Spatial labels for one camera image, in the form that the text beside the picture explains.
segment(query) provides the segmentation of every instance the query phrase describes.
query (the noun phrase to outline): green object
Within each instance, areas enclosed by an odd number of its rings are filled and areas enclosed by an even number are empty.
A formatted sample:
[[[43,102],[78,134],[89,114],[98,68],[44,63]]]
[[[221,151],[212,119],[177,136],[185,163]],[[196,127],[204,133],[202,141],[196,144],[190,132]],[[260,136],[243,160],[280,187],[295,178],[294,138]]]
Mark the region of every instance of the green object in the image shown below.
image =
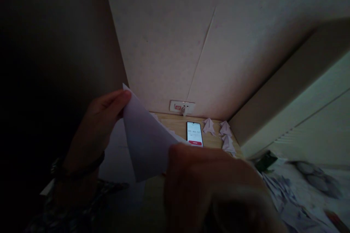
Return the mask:
[[[265,155],[255,164],[255,168],[259,172],[264,172],[266,171],[269,166],[271,166],[273,163],[276,162],[278,157],[276,157],[271,151],[269,150],[268,152],[265,153]]]

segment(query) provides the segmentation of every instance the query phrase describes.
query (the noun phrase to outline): sleeve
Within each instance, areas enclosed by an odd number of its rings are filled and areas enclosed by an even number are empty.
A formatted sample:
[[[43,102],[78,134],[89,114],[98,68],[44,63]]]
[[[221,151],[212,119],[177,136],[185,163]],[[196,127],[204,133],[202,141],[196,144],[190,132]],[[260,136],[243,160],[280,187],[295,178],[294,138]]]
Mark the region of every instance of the sleeve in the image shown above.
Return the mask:
[[[46,197],[43,214],[35,217],[24,232],[90,232],[99,212],[106,208],[106,196],[128,188],[126,183],[98,181],[95,197],[83,208],[63,209],[53,203],[53,188]]]

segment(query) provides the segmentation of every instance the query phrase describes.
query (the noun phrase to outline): smartphone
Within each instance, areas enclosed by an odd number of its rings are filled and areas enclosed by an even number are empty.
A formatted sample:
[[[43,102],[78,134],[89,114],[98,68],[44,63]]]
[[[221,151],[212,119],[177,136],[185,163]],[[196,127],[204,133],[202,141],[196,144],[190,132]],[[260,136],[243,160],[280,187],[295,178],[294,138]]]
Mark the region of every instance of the smartphone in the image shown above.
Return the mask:
[[[199,123],[187,122],[187,141],[194,146],[203,146],[202,130]]]

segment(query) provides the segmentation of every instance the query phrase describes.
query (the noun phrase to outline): wall outlet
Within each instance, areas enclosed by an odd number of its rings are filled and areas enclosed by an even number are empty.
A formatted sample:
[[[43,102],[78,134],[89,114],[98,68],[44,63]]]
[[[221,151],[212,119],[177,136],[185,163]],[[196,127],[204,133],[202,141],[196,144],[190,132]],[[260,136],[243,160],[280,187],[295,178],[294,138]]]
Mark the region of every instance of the wall outlet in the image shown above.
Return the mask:
[[[171,112],[182,112],[182,108],[188,107],[188,114],[192,114],[196,103],[178,101],[178,100],[170,100],[169,111]]]

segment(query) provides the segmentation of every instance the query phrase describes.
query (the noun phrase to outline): red button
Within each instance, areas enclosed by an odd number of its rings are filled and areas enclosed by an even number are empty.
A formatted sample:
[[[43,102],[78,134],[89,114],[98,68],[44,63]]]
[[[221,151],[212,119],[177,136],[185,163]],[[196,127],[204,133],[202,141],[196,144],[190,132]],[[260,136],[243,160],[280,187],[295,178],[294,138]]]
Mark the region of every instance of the red button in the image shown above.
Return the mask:
[[[192,140],[190,140],[189,142],[190,142],[191,144],[197,145],[197,146],[201,146],[201,145],[202,145],[202,143],[199,142],[199,141],[192,141]]]

